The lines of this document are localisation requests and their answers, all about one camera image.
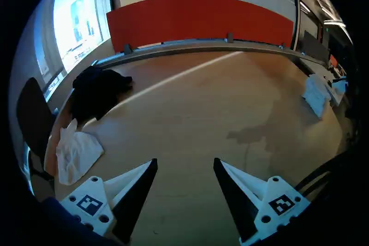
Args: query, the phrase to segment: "chair backrest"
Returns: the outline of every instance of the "chair backrest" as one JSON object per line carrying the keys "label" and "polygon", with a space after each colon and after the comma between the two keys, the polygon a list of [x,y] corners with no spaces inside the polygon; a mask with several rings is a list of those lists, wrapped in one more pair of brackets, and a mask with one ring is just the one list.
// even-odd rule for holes
{"label": "chair backrest", "polygon": [[54,117],[35,78],[30,78],[20,93],[17,119],[25,142],[43,166]]}

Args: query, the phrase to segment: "window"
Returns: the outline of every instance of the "window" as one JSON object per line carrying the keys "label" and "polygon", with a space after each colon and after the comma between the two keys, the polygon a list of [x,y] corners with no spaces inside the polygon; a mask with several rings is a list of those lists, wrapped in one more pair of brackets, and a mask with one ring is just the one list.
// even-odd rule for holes
{"label": "window", "polygon": [[102,42],[95,0],[55,0],[54,31],[61,60],[69,73]]}
{"label": "window", "polygon": [[110,38],[110,0],[41,0],[35,10],[34,50],[48,101],[64,77]]}

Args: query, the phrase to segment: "red partition panel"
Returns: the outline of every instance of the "red partition panel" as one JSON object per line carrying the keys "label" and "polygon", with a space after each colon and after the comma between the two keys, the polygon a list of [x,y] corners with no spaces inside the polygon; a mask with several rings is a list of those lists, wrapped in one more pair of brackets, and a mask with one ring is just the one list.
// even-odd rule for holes
{"label": "red partition panel", "polygon": [[192,38],[226,38],[290,47],[293,22],[273,11],[239,0],[145,0],[107,14],[116,52]]}

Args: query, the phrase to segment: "white cloth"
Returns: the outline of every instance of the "white cloth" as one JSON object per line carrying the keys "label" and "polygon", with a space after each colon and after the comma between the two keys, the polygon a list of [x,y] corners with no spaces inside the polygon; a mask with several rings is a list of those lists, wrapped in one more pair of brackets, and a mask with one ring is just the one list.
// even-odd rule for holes
{"label": "white cloth", "polygon": [[348,84],[346,80],[341,80],[339,82],[333,83],[332,87],[336,89],[338,94],[344,94],[346,91],[346,84]]}
{"label": "white cloth", "polygon": [[76,129],[76,119],[66,129],[61,128],[56,147],[59,182],[68,186],[82,178],[104,153],[94,136]]}
{"label": "white cloth", "polygon": [[316,74],[310,75],[306,80],[303,97],[319,118],[323,114],[326,103],[332,99],[324,81]]}

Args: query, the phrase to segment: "wooden table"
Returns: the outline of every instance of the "wooden table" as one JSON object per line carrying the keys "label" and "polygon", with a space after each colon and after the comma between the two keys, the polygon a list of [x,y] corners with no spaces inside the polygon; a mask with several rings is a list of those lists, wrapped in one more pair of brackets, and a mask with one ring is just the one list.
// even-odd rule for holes
{"label": "wooden table", "polygon": [[295,185],[336,155],[342,131],[331,107],[319,120],[303,100],[306,76],[287,58],[237,52],[208,63],[226,54],[114,67],[134,77],[133,97],[83,127],[105,154],[72,186],[56,178],[56,198],[90,176],[108,180],[155,157],[158,172],[132,245],[239,245],[213,159]]}

